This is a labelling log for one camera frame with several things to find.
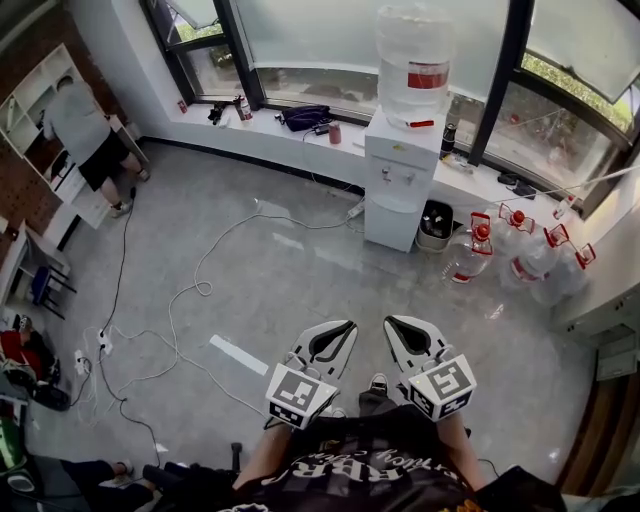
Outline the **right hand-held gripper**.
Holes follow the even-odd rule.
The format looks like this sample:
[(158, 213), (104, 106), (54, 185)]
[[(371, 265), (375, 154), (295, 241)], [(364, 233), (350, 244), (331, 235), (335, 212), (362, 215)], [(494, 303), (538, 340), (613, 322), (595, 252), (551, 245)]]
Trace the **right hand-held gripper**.
[(389, 315), (383, 330), (400, 368), (399, 389), (431, 421), (440, 421), (466, 407), (474, 393), (474, 375), (466, 357), (444, 348), (439, 329), (425, 320)]

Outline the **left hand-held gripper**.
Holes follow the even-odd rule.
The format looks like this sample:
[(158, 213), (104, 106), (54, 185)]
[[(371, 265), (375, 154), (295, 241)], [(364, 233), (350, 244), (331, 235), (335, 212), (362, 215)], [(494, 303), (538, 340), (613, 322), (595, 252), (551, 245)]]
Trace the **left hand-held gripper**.
[(306, 329), (273, 373), (266, 400), (270, 417), (306, 429), (339, 394), (339, 380), (358, 336), (351, 320)]

